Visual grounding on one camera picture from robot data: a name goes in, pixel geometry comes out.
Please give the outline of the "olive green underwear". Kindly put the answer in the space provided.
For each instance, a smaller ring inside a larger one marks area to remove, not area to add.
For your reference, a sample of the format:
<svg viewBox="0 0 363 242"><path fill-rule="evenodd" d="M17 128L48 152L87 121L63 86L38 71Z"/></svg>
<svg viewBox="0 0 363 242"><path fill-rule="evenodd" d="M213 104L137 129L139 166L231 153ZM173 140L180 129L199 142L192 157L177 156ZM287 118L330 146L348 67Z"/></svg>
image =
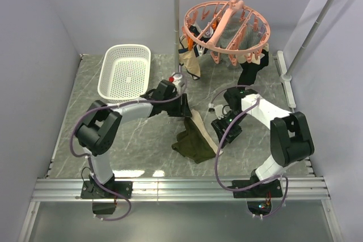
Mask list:
<svg viewBox="0 0 363 242"><path fill-rule="evenodd" d="M176 143L171 148L183 157L200 164L216 157L218 146L206 130L204 122L195 109L192 117L184 119L184 131L176 136Z"/></svg>

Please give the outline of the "black underwear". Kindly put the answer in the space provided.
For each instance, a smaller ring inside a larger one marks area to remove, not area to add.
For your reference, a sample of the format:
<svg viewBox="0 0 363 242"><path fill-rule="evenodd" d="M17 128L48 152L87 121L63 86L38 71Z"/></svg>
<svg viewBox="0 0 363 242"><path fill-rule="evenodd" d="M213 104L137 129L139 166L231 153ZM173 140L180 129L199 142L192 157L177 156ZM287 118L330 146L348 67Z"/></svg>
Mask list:
<svg viewBox="0 0 363 242"><path fill-rule="evenodd" d="M266 43L264 45L258 59L253 58L251 62L248 62L244 56L241 56L238 59L238 62L242 68L242 73L238 79L238 85L253 85L256 81L258 72L269 65L269 44Z"/></svg>

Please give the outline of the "pink round clip hanger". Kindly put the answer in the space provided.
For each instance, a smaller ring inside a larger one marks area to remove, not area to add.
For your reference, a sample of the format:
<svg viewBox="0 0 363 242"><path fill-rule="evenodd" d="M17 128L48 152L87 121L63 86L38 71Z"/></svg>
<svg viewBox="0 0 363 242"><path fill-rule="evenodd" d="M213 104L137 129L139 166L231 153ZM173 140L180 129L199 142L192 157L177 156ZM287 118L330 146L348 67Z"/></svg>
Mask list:
<svg viewBox="0 0 363 242"><path fill-rule="evenodd" d="M215 63L228 57L233 66L241 56L258 59L271 36L267 20L243 0L198 4L186 13L181 30L190 48L210 51Z"/></svg>

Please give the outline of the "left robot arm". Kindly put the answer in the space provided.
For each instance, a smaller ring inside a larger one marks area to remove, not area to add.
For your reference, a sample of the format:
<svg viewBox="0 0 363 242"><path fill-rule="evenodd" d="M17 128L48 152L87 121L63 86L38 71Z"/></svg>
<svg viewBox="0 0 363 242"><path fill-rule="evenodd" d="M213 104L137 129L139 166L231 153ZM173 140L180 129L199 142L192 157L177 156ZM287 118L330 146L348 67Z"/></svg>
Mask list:
<svg viewBox="0 0 363 242"><path fill-rule="evenodd" d="M108 150L117 131L123 124L140 118L154 117L166 112L170 117L192 117L188 106L186 83L182 79L162 80L158 86L140 97L120 104L93 102L75 126L77 138L90 168L90 183L102 198L115 194L115 175L111 168Z"/></svg>

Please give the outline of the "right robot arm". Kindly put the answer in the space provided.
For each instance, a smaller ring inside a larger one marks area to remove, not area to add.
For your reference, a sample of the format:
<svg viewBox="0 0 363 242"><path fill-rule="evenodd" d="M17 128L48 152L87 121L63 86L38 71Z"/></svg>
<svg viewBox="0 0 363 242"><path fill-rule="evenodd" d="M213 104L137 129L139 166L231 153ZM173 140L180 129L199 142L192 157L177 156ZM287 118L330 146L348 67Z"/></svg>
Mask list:
<svg viewBox="0 0 363 242"><path fill-rule="evenodd" d="M230 110L212 122L217 134L214 173L219 185L232 192L251 192L261 197L270 189L270 183L281 177L293 164L312 155L315 151L306 116L302 112L284 110L261 97L253 89L236 86L225 89L223 95ZM241 188L228 188L218 176L218 159L226 143L231 143L242 132L240 122L251 116L263 124L270 135L270 156L251 175L249 184Z"/></svg>

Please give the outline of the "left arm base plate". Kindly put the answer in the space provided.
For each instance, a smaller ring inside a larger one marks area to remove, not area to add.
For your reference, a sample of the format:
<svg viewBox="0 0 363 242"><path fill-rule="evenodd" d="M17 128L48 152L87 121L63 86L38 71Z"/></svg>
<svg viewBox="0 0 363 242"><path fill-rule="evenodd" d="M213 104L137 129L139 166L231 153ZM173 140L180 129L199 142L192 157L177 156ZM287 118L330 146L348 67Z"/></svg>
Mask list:
<svg viewBox="0 0 363 242"><path fill-rule="evenodd" d="M131 181L109 181L104 184L104 187L130 199L133 183ZM85 181L82 185L81 199L111 199L115 197L114 194L104 191L94 180Z"/></svg>

